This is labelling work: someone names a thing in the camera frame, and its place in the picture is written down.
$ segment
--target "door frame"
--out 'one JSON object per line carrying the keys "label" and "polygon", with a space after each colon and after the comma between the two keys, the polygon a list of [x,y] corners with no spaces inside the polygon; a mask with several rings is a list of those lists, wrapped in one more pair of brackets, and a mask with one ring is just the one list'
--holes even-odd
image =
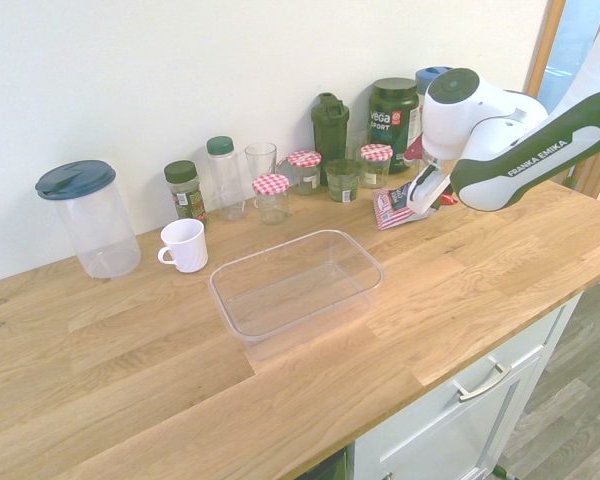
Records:
{"label": "door frame", "polygon": [[[547,68],[549,55],[556,38],[556,32],[558,31],[565,3],[566,0],[549,1],[544,29],[540,36],[534,64],[531,68],[525,90],[526,93],[533,97],[537,97],[540,91],[540,85],[542,84],[544,72]],[[556,175],[553,180],[562,183],[568,175],[569,171],[567,170]],[[600,152],[576,165],[571,176],[576,181],[574,190],[590,197],[598,198],[600,194]]]}

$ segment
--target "lid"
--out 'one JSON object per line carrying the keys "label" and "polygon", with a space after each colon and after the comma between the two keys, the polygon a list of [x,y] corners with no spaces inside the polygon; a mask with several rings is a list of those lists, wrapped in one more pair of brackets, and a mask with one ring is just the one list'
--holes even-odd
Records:
{"label": "lid", "polygon": [[252,186],[258,195],[275,195],[289,188],[289,179],[279,173],[267,173],[256,178]]}
{"label": "lid", "polygon": [[468,68],[453,68],[429,85],[429,95],[438,103],[460,103],[475,93],[480,77]]}
{"label": "lid", "polygon": [[384,162],[385,160],[391,160],[391,157],[393,157],[393,148],[389,145],[372,143],[362,147],[360,155],[370,162]]}
{"label": "lid", "polygon": [[196,166],[189,160],[179,160],[164,167],[164,176],[169,183],[186,183],[198,176]]}
{"label": "lid", "polygon": [[311,109],[313,123],[335,125],[349,121],[349,109],[333,93],[321,93],[320,103]]}
{"label": "lid", "polygon": [[320,160],[322,160],[322,155],[318,152],[314,152],[313,150],[301,150],[299,152],[292,153],[287,157],[289,163],[294,167],[315,167],[320,164]]}
{"label": "lid", "polygon": [[428,67],[416,72],[416,83],[418,84],[418,94],[424,95],[427,87],[438,75],[451,70],[450,67]]}
{"label": "lid", "polygon": [[383,78],[373,83],[373,93],[384,98],[405,98],[415,95],[417,87],[410,78]]}
{"label": "lid", "polygon": [[100,160],[67,163],[45,173],[38,183],[38,195],[45,200],[70,200],[97,192],[116,178],[111,166]]}
{"label": "lid", "polygon": [[211,155],[226,155],[233,152],[231,137],[213,137],[207,140],[207,152]]}

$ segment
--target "wooden floor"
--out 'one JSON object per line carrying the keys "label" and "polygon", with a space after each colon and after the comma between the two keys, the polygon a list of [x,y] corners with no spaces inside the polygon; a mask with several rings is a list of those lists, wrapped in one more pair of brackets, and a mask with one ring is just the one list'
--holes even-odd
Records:
{"label": "wooden floor", "polygon": [[499,463],[521,480],[600,480],[600,283],[582,296]]}

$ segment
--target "franka emika logo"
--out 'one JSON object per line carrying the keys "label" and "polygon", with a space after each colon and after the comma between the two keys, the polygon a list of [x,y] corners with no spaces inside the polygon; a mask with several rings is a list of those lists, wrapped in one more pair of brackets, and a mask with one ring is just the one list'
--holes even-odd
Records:
{"label": "franka emika logo", "polygon": [[546,149],[542,150],[541,152],[538,152],[535,156],[531,157],[529,160],[526,160],[525,162],[521,163],[516,168],[509,170],[507,172],[507,175],[509,175],[510,177],[515,177],[516,175],[519,175],[520,173],[524,172],[527,168],[532,167],[536,163],[541,162],[542,160],[545,160],[546,158],[549,158],[551,155],[553,155],[554,153],[561,150],[562,148],[564,148],[567,145],[569,145],[569,142],[565,142],[564,140],[559,140],[558,142],[551,145],[549,148],[546,148]]}

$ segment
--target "snack package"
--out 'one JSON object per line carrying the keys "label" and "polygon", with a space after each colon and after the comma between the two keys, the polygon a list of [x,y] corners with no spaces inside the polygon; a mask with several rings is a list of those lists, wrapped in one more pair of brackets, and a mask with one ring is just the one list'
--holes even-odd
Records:
{"label": "snack package", "polygon": [[416,214],[407,207],[407,192],[411,182],[396,189],[379,189],[373,191],[373,210],[376,213],[378,230],[415,222],[430,217],[440,207],[455,205],[458,201],[448,193],[443,193],[424,213]]}

